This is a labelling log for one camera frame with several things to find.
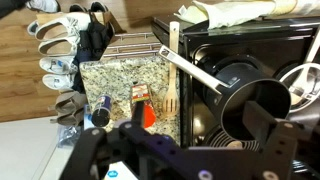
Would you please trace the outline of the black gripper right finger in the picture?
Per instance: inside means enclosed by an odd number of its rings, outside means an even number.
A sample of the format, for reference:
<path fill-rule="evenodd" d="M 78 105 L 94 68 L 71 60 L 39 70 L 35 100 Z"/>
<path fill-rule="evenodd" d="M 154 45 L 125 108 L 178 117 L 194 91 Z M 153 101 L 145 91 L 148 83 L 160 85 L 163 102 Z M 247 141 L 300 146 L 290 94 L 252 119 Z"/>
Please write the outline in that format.
<path fill-rule="evenodd" d="M 298 127 L 278 122 L 255 101 L 245 103 L 242 122 L 262 148 L 254 165 L 254 176 L 262 180 L 290 180 Z"/>

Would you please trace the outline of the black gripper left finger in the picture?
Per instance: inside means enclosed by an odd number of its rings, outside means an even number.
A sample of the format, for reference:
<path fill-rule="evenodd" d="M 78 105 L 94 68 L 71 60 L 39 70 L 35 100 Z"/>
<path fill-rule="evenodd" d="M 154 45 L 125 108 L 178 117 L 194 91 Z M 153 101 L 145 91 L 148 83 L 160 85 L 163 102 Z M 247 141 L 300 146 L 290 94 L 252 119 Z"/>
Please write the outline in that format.
<path fill-rule="evenodd" d="M 123 161 L 140 180 L 154 178 L 154 163 L 143 149 L 149 133 L 141 127 L 144 103 L 138 102 L 132 118 L 107 133 L 85 130 L 76 143 L 59 180 L 102 180 L 109 165 Z"/>

